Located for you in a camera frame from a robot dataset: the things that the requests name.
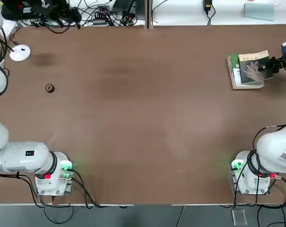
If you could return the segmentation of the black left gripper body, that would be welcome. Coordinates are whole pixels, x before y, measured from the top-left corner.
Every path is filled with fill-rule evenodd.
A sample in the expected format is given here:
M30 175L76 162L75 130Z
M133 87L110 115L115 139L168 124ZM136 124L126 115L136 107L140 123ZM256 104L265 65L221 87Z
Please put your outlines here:
M82 19L78 8L70 6L68 2L47 2L48 17L52 20L63 19L69 23L79 23Z

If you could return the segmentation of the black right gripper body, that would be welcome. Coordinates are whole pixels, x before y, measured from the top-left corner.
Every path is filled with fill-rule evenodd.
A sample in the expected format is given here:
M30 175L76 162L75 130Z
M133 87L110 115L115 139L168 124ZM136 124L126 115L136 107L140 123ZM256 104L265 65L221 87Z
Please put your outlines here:
M270 59L270 67L273 74L279 73L281 69L285 68L285 60L284 57L272 57Z

